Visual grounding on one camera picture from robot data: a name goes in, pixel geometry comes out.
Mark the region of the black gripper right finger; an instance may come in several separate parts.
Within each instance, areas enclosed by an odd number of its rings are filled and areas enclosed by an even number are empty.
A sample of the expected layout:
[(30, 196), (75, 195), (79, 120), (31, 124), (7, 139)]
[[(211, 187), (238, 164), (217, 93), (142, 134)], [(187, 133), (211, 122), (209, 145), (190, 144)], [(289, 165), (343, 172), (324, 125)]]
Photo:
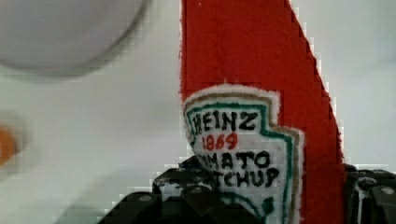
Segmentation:
[(345, 224), (396, 224), (396, 177), (346, 164)]

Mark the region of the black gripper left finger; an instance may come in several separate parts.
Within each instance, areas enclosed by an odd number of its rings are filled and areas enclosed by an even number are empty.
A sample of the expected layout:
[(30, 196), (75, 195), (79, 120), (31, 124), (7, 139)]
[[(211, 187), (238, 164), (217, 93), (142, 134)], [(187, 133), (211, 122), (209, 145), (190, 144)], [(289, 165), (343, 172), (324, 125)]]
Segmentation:
[(225, 203), (195, 157), (156, 177), (152, 191), (125, 196), (98, 224), (261, 224), (238, 203)]

